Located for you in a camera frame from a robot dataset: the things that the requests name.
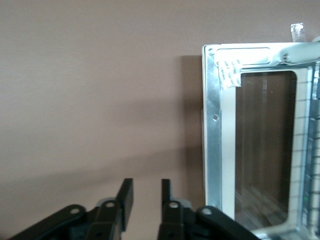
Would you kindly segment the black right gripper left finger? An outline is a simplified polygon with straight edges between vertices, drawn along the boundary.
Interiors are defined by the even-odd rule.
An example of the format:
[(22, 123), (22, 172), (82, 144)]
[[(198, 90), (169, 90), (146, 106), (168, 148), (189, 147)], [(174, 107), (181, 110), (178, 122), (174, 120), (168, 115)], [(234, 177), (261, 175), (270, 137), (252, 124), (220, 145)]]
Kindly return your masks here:
[(68, 205), (12, 236), (11, 240), (120, 240), (134, 201), (132, 178), (123, 180), (115, 197), (105, 198), (87, 211)]

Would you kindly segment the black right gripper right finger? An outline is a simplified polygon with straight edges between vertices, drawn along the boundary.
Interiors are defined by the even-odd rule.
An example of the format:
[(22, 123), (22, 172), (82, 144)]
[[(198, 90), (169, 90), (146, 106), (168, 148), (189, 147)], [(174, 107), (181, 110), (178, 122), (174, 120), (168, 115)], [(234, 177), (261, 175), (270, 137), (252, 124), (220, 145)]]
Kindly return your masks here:
[(159, 240), (257, 240), (252, 232), (213, 206), (193, 211), (172, 196), (171, 181), (161, 180)]

